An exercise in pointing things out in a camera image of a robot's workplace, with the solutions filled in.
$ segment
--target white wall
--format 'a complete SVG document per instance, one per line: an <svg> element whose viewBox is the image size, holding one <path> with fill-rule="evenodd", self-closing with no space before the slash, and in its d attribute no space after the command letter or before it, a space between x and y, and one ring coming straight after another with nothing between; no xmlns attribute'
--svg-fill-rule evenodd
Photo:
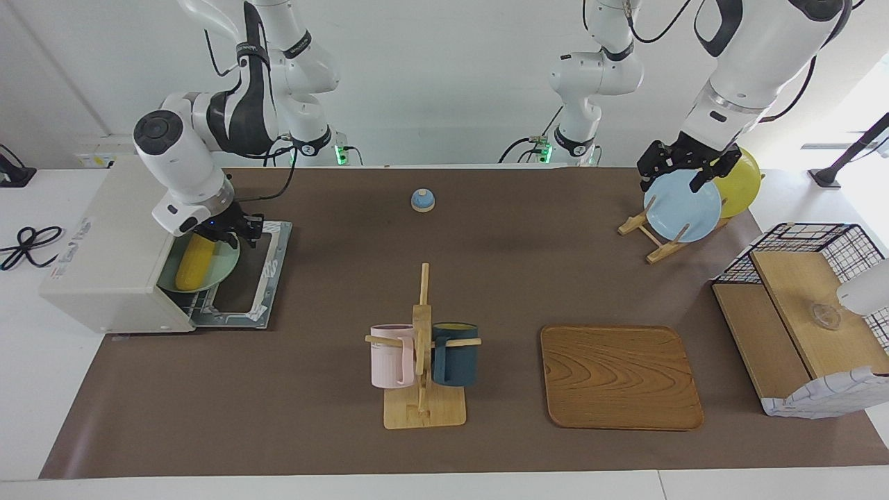
<svg viewBox="0 0 889 500"><path fill-rule="evenodd" d="M639 31L660 31L680 4L646 3ZM300 8L316 42L343 69L340 88L321 96L328 117L375 164L496 161L514 139L539 133L560 104L547 83L553 61L597 49L583 31L580 0L302 0ZM35 44L17 44L27 32L15 13ZM855 14L820 57L794 115L741 143L757 157L798 149L813 117L839 103L889 50L880 26L889 3L869 0ZM635 164L650 141L675 139L715 66L694 38L692 18L689 9L658 44L638 46L646 65L638 92L602 98L604 165ZM215 41L220 64L228 65L233 50ZM232 85L212 73L201 29L174 0L0 0L0 43L0 93L13 103L0 105L0 140L38 166L60 165L60 151L99 141L103 129L125 138L168 93ZM35 56L40 45L69 82ZM787 93L795 90L791 84Z"/></svg>

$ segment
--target plate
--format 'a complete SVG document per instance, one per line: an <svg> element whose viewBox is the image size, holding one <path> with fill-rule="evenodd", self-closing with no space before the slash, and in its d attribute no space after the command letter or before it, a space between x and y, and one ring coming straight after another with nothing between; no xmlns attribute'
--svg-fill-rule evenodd
<svg viewBox="0 0 889 500"><path fill-rule="evenodd" d="M721 216L734 217L747 210L753 200L757 199L762 180L763 176L759 172L757 161L741 148L741 158L732 171L726 177L717 177L713 180L720 196L725 200Z"/></svg>
<svg viewBox="0 0 889 500"><path fill-rule="evenodd" d="M648 211L648 222L658 234L673 240L686 224L688 230L679 243L691 243L706 237L719 223L722 198L713 182L707 182L696 193L688 184L698 173L696 170L676 170L654 180L645 193L643 207L656 197Z"/></svg>
<svg viewBox="0 0 889 500"><path fill-rule="evenodd" d="M213 249L213 257L210 258L210 267L207 269L207 274L204 276L204 282L201 283L201 286L194 290L180 290L176 287L176 271L179 270L179 263L182 261L182 256L185 254L185 249L188 248L190 240L191 233L176 238L172 243L164 269L161 270L161 276L157 279L157 285L168 292L192 294L219 284L231 274L231 271L234 270L237 264L238 257L241 255L240 244L238 244L237 248L232 248L228 243L217 241L216 247Z"/></svg>

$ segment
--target black wire mesh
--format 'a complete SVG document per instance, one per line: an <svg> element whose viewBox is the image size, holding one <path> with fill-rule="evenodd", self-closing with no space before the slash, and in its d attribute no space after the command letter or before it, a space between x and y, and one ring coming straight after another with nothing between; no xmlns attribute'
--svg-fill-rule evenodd
<svg viewBox="0 0 889 500"><path fill-rule="evenodd" d="M751 243L714 282L762 284L750 259L753 252L820 252L843 283L884 259L858 224L784 223ZM864 320L889 351L889 308Z"/></svg>

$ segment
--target pink mug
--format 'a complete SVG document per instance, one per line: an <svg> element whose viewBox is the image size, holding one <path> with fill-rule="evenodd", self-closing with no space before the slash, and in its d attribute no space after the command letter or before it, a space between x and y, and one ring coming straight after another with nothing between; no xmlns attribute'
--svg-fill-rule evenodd
<svg viewBox="0 0 889 500"><path fill-rule="evenodd" d="M371 335L401 341L401 347L371 343L371 384L382 389L413 385L413 325L377 325Z"/></svg>

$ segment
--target brown tabletop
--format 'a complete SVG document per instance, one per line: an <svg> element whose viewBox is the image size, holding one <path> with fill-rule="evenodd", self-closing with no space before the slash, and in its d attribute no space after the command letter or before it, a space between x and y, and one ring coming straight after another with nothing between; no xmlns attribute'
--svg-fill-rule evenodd
<svg viewBox="0 0 889 500"><path fill-rule="evenodd" d="M233 174L240 196L286 176ZM409 206L419 187L431 213ZM616 231L641 205L630 170L298 171L249 207L296 229L269 329L106 336L41 478L889 464L864 412L763 414L707 284L759 234L750 215L651 266L652 242ZM386 431L363 337L410 321L421 262L433 319L479 325L478 383L466 425ZM676 329L704 425L556 427L539 344L554 323Z"/></svg>

